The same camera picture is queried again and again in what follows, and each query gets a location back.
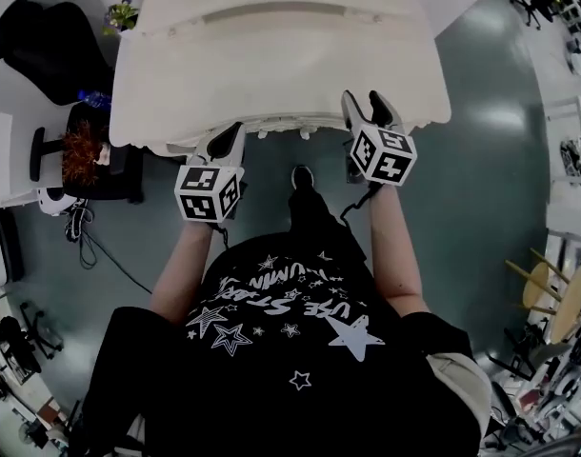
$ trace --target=cable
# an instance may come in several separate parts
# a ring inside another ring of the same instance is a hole
[[[93,269],[96,264],[98,264],[98,257],[96,256],[96,252],[93,248],[93,244],[104,252],[104,254],[112,261],[113,264],[119,268],[121,272],[123,272],[130,281],[132,281],[135,285],[142,288],[147,293],[151,294],[150,289],[145,288],[144,285],[136,281],[136,279],[127,272],[119,262],[110,255],[107,250],[102,247],[102,245],[97,242],[88,232],[85,230],[84,224],[89,225],[93,222],[94,214],[93,212],[88,209],[88,201],[87,200],[78,200],[72,207],[70,207],[70,212],[68,213],[69,220],[67,221],[64,227],[64,234],[69,242],[79,243],[79,264],[81,268],[85,270]],[[90,258],[86,258],[83,247],[87,247],[90,250]]]
[[[502,416],[502,410],[499,407],[491,407],[491,409],[497,409],[500,413],[500,421],[504,423],[504,417]]]
[[[522,452],[522,453],[526,453],[526,450],[524,450],[524,449],[523,449],[523,448],[521,448],[521,447],[518,447],[518,446],[517,446],[517,445],[515,445],[515,444],[509,444],[509,447],[513,447],[513,448],[515,448],[515,449],[519,450],[519,451],[520,451],[520,452]]]
[[[499,450],[500,447],[503,447],[504,444],[502,443],[502,440],[500,440],[500,437],[498,435],[496,435],[495,433],[492,434],[494,437],[496,437],[496,440],[498,441],[498,447],[496,450]]]
[[[346,215],[348,214],[348,212],[351,209],[361,209],[363,205],[365,205],[365,203],[367,202],[367,200],[371,199],[373,196],[375,196],[375,193],[377,191],[379,191],[382,188],[382,184],[381,183],[370,183],[369,184],[369,191],[367,191],[363,197],[358,201],[358,203],[352,203],[351,205],[347,206],[346,209],[344,209],[341,212],[341,215],[339,216],[339,220],[341,220],[346,227],[348,228],[349,231],[351,231],[351,227],[350,227],[350,223],[348,222],[348,220],[346,220]]]
[[[225,227],[221,227],[218,224],[208,224],[212,227],[212,230],[216,230],[217,232],[219,232],[222,236],[223,236],[223,244],[225,244],[225,250],[229,250],[230,249],[230,244],[229,244],[229,240],[230,240],[230,236],[229,233],[227,232],[227,229]]]
[[[136,279],[129,273],[127,272],[123,266],[121,266],[114,257],[112,257],[105,248],[103,248],[93,237],[91,237],[91,235],[89,235],[87,233],[86,230],[83,230],[83,235],[85,235],[86,237],[88,237],[88,239],[90,239],[90,241],[92,241],[96,246],[98,246],[100,248],[100,250],[102,250],[104,252],[104,254],[112,261],[113,264],[115,264],[119,270],[121,272],[123,272],[126,276],[128,276],[128,279],[130,279],[130,281],[132,281],[135,285],[137,285],[138,287],[142,288],[144,291],[146,291],[148,294],[152,294],[152,292],[150,291],[150,289],[145,288],[144,285],[141,285],[138,281],[136,281]]]

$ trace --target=foot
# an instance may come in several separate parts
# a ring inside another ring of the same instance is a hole
[[[295,189],[310,187],[313,188],[313,174],[307,166],[295,166],[290,177],[292,187]]]

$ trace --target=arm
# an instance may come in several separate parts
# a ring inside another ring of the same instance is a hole
[[[150,298],[150,310],[174,325],[183,323],[204,275],[212,228],[187,222]]]
[[[400,316],[429,311],[396,188],[384,186],[371,199],[371,245],[377,291]]]

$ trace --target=star print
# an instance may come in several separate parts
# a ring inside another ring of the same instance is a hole
[[[294,376],[292,377],[292,379],[289,379],[289,383],[294,385],[297,388],[297,391],[300,391],[302,387],[311,387],[309,378],[310,378],[309,372],[302,374],[301,372],[296,370],[294,372]]]
[[[199,324],[199,338],[203,339],[204,333],[206,333],[206,330],[208,330],[208,327],[212,322],[227,322],[227,318],[219,314],[221,309],[223,309],[223,307],[217,309],[207,309],[206,307],[203,307],[202,314],[188,322],[186,327]]]
[[[291,300],[294,300],[300,294],[301,294],[301,291],[297,291],[297,289],[295,288],[293,291],[287,291],[284,297],[289,298]]]
[[[258,265],[261,267],[259,270],[263,270],[263,269],[273,269],[273,263],[275,262],[275,260],[277,259],[277,257],[271,257],[268,254],[268,258],[265,260],[265,262],[263,263],[258,263]]]
[[[236,325],[233,328],[226,329],[220,325],[215,325],[216,331],[218,332],[218,337],[212,344],[211,348],[217,348],[223,346],[231,357],[235,354],[235,350],[238,346],[247,346],[252,344],[252,340],[247,339],[244,335],[240,333],[242,330],[242,325]]]
[[[297,327],[297,325],[284,324],[284,328],[282,328],[280,331],[285,332],[291,339],[293,335],[301,335],[301,332],[297,330]]]
[[[367,315],[360,316],[350,326],[339,320],[326,317],[331,327],[339,335],[336,339],[329,342],[330,346],[345,346],[358,362],[365,360],[365,351],[367,346],[384,346],[385,342],[377,337],[367,333],[367,325],[369,324],[369,317]]]

